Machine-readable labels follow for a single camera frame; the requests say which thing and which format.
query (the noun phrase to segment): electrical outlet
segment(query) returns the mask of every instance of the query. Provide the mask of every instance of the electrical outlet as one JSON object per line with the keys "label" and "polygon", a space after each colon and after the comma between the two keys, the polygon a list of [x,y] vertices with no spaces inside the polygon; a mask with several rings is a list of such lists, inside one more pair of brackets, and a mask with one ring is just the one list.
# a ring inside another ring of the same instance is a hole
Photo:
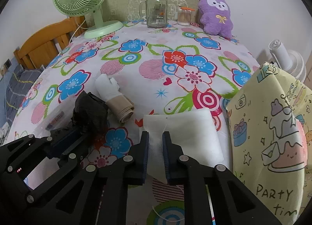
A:
{"label": "electrical outlet", "polygon": [[11,63],[11,61],[10,61],[10,59],[8,59],[5,63],[4,63],[4,67],[6,68],[6,69],[9,69],[9,67],[12,65],[12,63]]}

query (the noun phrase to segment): cotton swab container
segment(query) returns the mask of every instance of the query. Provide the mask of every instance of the cotton swab container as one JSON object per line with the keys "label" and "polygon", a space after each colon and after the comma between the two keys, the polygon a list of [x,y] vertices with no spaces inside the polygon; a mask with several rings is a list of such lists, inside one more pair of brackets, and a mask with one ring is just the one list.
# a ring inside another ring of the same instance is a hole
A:
{"label": "cotton swab container", "polygon": [[177,15],[177,23],[182,26],[189,26],[191,24],[193,11],[195,11],[195,9],[180,7]]}

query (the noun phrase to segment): jar handle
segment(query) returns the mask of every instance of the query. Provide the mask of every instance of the jar handle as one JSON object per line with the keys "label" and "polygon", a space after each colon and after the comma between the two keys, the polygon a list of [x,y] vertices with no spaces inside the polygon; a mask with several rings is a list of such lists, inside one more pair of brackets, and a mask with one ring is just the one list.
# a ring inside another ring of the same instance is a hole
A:
{"label": "jar handle", "polygon": [[142,1],[140,3],[139,12],[140,12],[140,20],[146,21],[146,2],[145,1]]}

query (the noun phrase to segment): pink striped circle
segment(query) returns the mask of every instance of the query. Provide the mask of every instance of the pink striped circle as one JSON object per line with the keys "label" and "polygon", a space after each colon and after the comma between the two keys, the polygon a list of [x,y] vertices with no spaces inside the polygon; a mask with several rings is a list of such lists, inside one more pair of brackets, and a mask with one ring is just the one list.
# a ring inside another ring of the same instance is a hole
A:
{"label": "pink striped circle", "polygon": [[38,103],[32,112],[31,122],[37,124],[42,118],[44,113],[46,113],[47,105],[42,102]]}
{"label": "pink striped circle", "polygon": [[223,52],[224,56],[226,56],[228,59],[231,59],[233,61],[238,60],[239,58],[232,52],[225,51]]}
{"label": "pink striped circle", "polygon": [[183,185],[171,186],[164,184],[153,178],[152,191],[155,199],[160,202],[169,200],[184,201],[184,187]]}
{"label": "pink striped circle", "polygon": [[113,75],[121,71],[124,68],[124,64],[121,64],[118,59],[113,59],[104,63],[101,66],[101,74]]}
{"label": "pink striped circle", "polygon": [[138,71],[144,78],[157,80],[165,76],[162,67],[162,59],[150,59],[143,62]]}
{"label": "pink striped circle", "polygon": [[258,68],[259,68],[259,67],[257,67],[257,66],[253,66],[253,67],[252,67],[252,70],[254,70],[254,72],[255,72],[255,71],[258,70]]}

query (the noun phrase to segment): chair backrest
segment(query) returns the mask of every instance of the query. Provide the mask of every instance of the chair backrest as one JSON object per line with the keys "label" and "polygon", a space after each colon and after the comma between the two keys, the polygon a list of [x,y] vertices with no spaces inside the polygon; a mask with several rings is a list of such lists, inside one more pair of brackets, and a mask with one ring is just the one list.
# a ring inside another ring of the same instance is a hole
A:
{"label": "chair backrest", "polygon": [[[69,44],[69,32],[76,31],[84,20],[84,16],[71,17],[40,29],[27,39],[19,50],[14,51],[17,61],[28,69],[48,65],[59,53],[54,39],[56,39],[63,50]],[[75,36],[77,37],[83,32],[84,30],[80,28]]]}

